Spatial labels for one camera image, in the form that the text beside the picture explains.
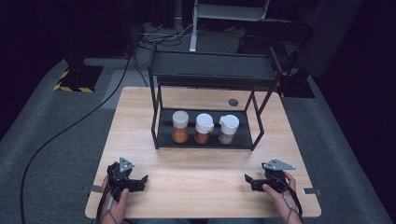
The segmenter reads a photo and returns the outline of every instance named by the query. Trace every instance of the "person's left hand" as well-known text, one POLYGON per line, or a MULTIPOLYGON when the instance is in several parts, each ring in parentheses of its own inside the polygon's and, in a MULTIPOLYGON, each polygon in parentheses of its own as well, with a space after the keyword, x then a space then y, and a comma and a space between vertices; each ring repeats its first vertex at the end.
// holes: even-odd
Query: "person's left hand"
MULTIPOLYGON (((102 183, 102 192, 105 190, 107 183, 107 176, 103 180, 102 183)), ((107 205, 108 201, 111 198, 111 192, 109 192, 106 196, 105 202, 102 207, 102 224, 114 224, 114 223, 121 223, 125 219, 125 211, 126 211, 126 204, 128 202, 129 197, 129 190, 124 189, 121 193, 120 200, 117 202, 113 200, 113 204, 110 208, 110 213, 107 212, 107 205)))

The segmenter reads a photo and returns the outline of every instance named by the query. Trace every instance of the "light wood tabletop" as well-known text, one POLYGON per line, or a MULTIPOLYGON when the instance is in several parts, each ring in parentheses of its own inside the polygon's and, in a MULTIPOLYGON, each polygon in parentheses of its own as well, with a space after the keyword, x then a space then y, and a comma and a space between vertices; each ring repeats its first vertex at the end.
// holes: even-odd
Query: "light wood tabletop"
MULTIPOLYGON (((258 102, 266 92, 256 92, 258 102)), ((163 88, 163 105, 175 108, 243 109, 249 91, 163 88), (238 106, 230 106, 236 99, 238 106)), ((108 165, 120 157, 135 164, 130 178, 148 175, 144 191, 130 193, 126 217, 277 217, 265 192, 252 191, 244 174, 264 179, 262 162, 273 158, 295 166, 288 171, 297 181, 303 217, 318 217, 316 194, 304 194, 312 184, 279 96, 273 93, 262 111, 265 134, 254 151, 224 148, 160 147, 155 149, 150 88, 126 87, 108 133, 93 184, 101 186, 108 165)), ((259 132, 254 110, 247 112, 254 137, 259 132)), ((96 217, 102 194, 92 192, 86 216, 96 217)))

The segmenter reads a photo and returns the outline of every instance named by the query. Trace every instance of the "spice jar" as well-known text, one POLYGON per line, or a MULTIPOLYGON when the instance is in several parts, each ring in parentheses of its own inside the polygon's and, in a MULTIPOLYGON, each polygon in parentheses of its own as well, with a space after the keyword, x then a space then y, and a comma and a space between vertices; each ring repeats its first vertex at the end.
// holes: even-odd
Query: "spice jar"
POLYGON ((186 111, 178 110, 172 116, 174 130, 172 138, 177 143, 184 143, 189 139, 189 114, 186 111))
POLYGON ((195 135, 194 139, 199 144, 205 144, 209 141, 209 135, 213 132, 215 124, 213 119, 208 114, 200 114, 197 116, 197 121, 195 124, 195 135))
POLYGON ((234 115, 222 116, 219 124, 221 125, 219 141, 223 145, 230 145, 233 142, 233 136, 238 129, 239 119, 234 115))

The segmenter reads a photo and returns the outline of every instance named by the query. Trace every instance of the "dark backdrop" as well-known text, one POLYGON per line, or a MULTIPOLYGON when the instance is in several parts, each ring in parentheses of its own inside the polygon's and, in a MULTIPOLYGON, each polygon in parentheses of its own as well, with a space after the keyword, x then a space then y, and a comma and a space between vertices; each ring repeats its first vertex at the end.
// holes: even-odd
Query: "dark backdrop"
POLYGON ((396 4, 366 0, 323 78, 316 79, 392 220, 396 193, 396 4))

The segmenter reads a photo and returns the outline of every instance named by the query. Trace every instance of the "chair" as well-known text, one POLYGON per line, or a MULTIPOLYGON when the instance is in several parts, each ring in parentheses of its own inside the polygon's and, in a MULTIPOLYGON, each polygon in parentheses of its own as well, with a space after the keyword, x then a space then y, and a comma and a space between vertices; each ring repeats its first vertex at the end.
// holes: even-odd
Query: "chair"
POLYGON ((237 53, 268 55, 270 54, 269 47, 273 47, 284 71, 278 87, 278 93, 282 94, 289 86, 290 75, 298 52, 312 34, 312 27, 302 21, 250 22, 239 41, 237 53))

